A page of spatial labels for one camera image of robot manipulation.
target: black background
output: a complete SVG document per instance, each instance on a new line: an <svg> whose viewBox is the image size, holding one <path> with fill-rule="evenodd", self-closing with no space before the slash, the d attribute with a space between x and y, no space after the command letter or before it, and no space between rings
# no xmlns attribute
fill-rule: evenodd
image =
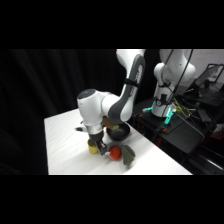
<svg viewBox="0 0 224 224"><path fill-rule="evenodd" d="M153 97L159 49L145 60L136 103ZM120 95L125 78L116 49L0 50L0 173L47 174L44 119L77 109L85 89Z"/></svg>

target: green light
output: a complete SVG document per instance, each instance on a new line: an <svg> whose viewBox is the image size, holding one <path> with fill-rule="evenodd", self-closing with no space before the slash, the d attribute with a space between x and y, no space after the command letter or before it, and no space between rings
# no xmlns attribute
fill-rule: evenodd
<svg viewBox="0 0 224 224"><path fill-rule="evenodd" d="M173 111L171 110L171 107L170 107L169 110L168 110L168 112L167 112L167 118L165 120L165 124L169 124L172 115L173 115Z"/></svg>
<svg viewBox="0 0 224 224"><path fill-rule="evenodd" d="M154 101L154 103L152 104L152 107L150 107L150 108L146 108L146 109L143 109L142 111L143 111L143 112L145 112L145 111L150 111L150 110L152 110L152 109L153 109L154 104L155 104L155 101Z"/></svg>
<svg viewBox="0 0 224 224"><path fill-rule="evenodd" d="M165 124L169 124L170 119L171 119L171 117L167 117L167 118L166 118L166 121L165 121Z"/></svg>

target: white table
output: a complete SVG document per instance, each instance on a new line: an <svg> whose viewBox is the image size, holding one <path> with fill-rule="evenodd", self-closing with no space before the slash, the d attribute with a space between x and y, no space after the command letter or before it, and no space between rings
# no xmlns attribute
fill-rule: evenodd
<svg viewBox="0 0 224 224"><path fill-rule="evenodd" d="M100 153L89 153L87 133L75 131L82 121L79 110L45 119L45 134L50 175L191 175L157 146L131 128L123 142L112 142L105 134L108 147L129 145L136 153L130 168L123 161L112 161Z"/></svg>

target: black bowl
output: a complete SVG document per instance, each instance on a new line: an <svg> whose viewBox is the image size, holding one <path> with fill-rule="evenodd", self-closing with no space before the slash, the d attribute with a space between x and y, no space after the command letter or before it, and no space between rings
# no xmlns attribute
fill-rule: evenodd
<svg viewBox="0 0 224 224"><path fill-rule="evenodd" d="M116 142L123 141L124 139L126 139L130 134L130 131L130 127L125 123L120 124L119 129L113 131L107 128L107 134L113 141Z"/></svg>

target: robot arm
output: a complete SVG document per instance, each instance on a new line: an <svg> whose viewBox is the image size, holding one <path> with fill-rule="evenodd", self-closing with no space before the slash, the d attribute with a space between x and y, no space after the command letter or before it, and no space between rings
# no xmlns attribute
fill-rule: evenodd
<svg viewBox="0 0 224 224"><path fill-rule="evenodd" d="M172 49L160 50L162 63L158 64L154 70L158 84L154 95L156 102L152 113L158 117L167 117L170 108L168 105L171 106L172 104L173 92L188 63L183 49L174 49L167 65L165 65L171 51ZM195 67L189 63L181 82L187 82L193 78L195 71Z"/></svg>
<svg viewBox="0 0 224 224"><path fill-rule="evenodd" d="M83 124L102 155L107 152L107 147L102 141L103 116L109 117L114 124L122 124L132 116L134 101L145 69L144 53L145 49L117 50L118 61L127 71L120 97L94 89L85 90L78 96Z"/></svg>

